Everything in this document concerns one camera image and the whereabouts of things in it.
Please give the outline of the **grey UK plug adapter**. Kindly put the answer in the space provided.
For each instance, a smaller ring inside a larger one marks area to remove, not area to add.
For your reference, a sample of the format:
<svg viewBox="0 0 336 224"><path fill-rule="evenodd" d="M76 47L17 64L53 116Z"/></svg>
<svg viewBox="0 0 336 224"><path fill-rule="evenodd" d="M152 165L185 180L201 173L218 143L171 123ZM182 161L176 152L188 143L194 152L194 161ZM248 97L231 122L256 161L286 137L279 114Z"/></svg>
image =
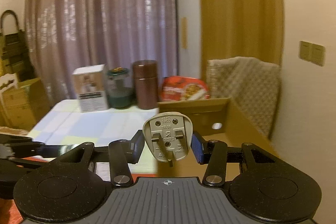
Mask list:
<svg viewBox="0 0 336 224"><path fill-rule="evenodd" d="M182 113L164 112L148 119L142 126L142 133L154 158L172 167L188 155L193 123Z"/></svg>

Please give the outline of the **open cardboard box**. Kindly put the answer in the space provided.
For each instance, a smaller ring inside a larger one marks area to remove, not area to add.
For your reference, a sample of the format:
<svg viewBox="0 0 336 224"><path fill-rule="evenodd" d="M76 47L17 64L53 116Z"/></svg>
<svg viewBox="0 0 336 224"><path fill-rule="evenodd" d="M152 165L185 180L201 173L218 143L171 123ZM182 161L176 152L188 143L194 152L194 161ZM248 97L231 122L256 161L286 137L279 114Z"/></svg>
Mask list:
<svg viewBox="0 0 336 224"><path fill-rule="evenodd" d="M216 139L229 147L241 147L243 143L253 143L272 155L277 156L270 141L238 108L230 98L195 101L160 102L159 112L180 112L188 116L194 131L206 140ZM157 162L157 177L198 177L203 178L206 165L197 163L192 151L170 167L165 162Z"/></svg>

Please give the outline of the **checkered pastel tablecloth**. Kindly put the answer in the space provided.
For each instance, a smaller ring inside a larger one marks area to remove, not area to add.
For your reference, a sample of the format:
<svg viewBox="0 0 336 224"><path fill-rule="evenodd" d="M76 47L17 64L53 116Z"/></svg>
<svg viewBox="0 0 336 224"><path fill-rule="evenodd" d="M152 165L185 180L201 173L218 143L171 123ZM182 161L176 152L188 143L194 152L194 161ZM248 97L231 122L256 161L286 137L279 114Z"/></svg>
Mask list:
<svg viewBox="0 0 336 224"><path fill-rule="evenodd" d="M57 103L29 132L34 141L45 144L81 144L92 142L96 147L110 142L130 140L158 109L142 110L137 106L83 113L76 100Z"/></svg>

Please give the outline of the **green glass jar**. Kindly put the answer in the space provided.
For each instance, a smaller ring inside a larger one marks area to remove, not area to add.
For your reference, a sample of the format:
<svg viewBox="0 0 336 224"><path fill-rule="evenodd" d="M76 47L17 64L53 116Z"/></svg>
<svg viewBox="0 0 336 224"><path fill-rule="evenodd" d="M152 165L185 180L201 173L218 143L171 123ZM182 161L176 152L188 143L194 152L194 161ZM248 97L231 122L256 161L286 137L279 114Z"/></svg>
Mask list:
<svg viewBox="0 0 336 224"><path fill-rule="evenodd" d="M125 86L125 79L129 77L129 69L117 67L107 72L108 102L112 108L123 109L133 102L133 88Z"/></svg>

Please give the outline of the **red instant rice bowl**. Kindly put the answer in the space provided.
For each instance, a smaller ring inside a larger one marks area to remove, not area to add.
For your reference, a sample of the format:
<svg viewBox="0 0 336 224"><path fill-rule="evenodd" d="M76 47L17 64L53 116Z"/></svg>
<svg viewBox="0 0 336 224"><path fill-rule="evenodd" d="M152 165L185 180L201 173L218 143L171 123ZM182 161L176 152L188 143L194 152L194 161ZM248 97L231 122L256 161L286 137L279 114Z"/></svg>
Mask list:
<svg viewBox="0 0 336 224"><path fill-rule="evenodd" d="M200 79L182 76L165 77L160 92L161 101L194 101L210 98L209 88Z"/></svg>

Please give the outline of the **white product box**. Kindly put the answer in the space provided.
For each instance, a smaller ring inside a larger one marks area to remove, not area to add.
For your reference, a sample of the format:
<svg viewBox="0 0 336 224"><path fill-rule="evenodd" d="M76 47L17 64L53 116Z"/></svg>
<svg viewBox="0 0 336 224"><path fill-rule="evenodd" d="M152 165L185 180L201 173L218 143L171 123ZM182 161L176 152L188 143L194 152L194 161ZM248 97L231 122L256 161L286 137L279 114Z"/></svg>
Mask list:
<svg viewBox="0 0 336 224"><path fill-rule="evenodd" d="M76 98L81 112L109 109L105 64L77 68L72 73Z"/></svg>

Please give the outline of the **cardboard boxes on floor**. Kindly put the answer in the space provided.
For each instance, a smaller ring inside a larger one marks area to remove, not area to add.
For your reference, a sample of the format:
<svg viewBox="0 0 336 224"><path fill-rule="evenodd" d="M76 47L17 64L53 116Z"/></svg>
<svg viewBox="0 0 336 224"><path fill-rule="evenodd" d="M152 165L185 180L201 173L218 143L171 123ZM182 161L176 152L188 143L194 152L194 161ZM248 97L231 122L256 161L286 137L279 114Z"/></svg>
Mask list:
<svg viewBox="0 0 336 224"><path fill-rule="evenodd" d="M26 131L51 110L41 79L20 82L16 74L1 76L1 106L10 127Z"/></svg>

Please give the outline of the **brown cylindrical canister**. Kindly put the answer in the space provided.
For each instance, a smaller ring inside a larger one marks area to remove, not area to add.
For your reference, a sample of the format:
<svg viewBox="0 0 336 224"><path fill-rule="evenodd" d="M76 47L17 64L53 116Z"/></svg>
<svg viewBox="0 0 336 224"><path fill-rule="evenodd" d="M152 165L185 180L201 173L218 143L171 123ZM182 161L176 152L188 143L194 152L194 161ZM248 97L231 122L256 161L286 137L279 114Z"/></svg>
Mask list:
<svg viewBox="0 0 336 224"><path fill-rule="evenodd" d="M135 95L140 109L155 109L158 102L158 73L155 60L139 60L132 65Z"/></svg>

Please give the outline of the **black folding step ladder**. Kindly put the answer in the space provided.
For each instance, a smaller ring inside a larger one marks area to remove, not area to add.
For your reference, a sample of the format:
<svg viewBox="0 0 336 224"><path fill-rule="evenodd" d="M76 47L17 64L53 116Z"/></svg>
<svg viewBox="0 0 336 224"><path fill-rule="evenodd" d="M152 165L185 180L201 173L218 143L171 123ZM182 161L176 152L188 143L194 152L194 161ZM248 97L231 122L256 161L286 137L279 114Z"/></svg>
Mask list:
<svg viewBox="0 0 336 224"><path fill-rule="evenodd" d="M8 15L15 19L16 32L13 34L5 34L4 31ZM18 17L13 10L6 10L1 15L1 65L4 75L16 74L20 82L35 78L25 32L19 28Z"/></svg>

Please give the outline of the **mauve curtain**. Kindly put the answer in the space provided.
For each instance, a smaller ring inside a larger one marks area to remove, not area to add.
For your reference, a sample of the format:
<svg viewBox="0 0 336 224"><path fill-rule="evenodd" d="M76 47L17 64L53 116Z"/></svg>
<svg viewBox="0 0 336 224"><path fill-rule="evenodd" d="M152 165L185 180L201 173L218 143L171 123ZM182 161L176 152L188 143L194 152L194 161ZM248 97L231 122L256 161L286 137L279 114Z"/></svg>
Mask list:
<svg viewBox="0 0 336 224"><path fill-rule="evenodd" d="M160 78L178 72L176 0L26 0L25 29L53 104L76 97L80 67L155 60Z"/></svg>

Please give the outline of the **wooden door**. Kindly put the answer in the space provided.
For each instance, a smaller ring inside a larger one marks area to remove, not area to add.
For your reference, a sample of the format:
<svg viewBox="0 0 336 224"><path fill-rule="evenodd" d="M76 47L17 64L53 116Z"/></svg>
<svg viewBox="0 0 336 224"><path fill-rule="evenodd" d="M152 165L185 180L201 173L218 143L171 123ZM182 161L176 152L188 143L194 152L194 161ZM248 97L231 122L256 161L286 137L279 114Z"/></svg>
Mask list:
<svg viewBox="0 0 336 224"><path fill-rule="evenodd" d="M281 64L284 0L201 0L201 77L209 60L255 57Z"/></svg>

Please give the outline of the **wall socket panel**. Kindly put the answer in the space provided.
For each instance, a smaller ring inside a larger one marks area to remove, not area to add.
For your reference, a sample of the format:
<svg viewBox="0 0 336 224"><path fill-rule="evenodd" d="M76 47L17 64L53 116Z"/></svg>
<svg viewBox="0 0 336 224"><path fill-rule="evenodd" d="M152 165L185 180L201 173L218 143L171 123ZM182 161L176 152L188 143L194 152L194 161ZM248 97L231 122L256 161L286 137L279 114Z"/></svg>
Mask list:
<svg viewBox="0 0 336 224"><path fill-rule="evenodd" d="M298 57L323 67L325 65L325 47L310 42L300 41Z"/></svg>

